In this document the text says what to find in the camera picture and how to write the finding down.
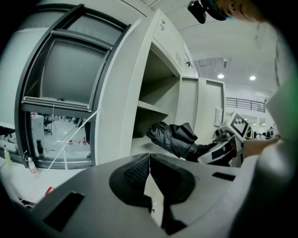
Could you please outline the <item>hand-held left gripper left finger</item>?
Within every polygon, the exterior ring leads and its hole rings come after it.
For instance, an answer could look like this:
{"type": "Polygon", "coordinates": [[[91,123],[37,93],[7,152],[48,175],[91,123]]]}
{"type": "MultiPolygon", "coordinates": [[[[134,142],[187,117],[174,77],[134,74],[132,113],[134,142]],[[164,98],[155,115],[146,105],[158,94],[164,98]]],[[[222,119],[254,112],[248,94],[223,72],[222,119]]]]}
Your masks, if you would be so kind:
{"type": "Polygon", "coordinates": [[[144,194],[149,176],[148,153],[131,157],[132,160],[112,172],[109,186],[112,192],[125,204],[152,210],[151,197],[144,194]]]}

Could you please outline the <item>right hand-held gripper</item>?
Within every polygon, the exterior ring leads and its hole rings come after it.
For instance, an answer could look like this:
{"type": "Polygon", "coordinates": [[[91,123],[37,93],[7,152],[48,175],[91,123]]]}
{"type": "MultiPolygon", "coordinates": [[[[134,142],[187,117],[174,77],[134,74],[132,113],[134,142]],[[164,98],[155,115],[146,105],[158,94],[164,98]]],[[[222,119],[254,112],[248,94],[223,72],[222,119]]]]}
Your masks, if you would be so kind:
{"type": "Polygon", "coordinates": [[[231,113],[215,131],[216,139],[208,145],[201,145],[206,152],[198,162],[209,165],[241,167],[243,147],[249,123],[236,111],[231,113]]]}

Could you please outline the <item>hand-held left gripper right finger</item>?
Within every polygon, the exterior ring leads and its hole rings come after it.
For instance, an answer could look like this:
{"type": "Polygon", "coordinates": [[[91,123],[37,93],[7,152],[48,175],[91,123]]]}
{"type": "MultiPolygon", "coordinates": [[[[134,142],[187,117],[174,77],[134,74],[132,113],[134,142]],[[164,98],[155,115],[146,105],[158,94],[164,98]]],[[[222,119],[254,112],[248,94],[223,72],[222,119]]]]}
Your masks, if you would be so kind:
{"type": "Polygon", "coordinates": [[[170,206],[187,200],[195,188],[195,177],[157,154],[150,155],[150,173],[164,196],[161,228],[168,235],[172,235],[187,225],[175,219],[170,206]]]}

